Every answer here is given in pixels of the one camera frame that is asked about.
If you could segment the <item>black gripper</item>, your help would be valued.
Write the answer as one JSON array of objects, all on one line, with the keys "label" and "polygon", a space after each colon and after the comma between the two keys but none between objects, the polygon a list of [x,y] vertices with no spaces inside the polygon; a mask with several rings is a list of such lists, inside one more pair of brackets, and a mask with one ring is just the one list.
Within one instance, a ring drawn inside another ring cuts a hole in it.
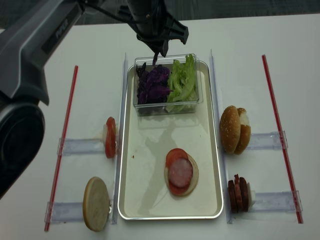
[{"label": "black gripper", "polygon": [[189,37],[188,27],[169,12],[163,0],[128,0],[120,6],[118,16],[136,33],[156,55],[166,57],[169,40],[180,40],[184,45]]}]

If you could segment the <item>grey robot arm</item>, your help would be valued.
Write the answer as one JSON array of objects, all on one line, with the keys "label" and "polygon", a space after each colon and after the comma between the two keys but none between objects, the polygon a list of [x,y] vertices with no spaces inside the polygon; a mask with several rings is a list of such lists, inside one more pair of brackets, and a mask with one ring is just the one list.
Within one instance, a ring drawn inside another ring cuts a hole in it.
[{"label": "grey robot arm", "polygon": [[[0,193],[4,195],[37,155],[45,134],[39,102],[49,104],[44,67],[69,30],[100,0],[42,0],[0,35]],[[162,0],[129,0],[113,18],[165,56],[170,40],[186,43],[189,30]]]}]

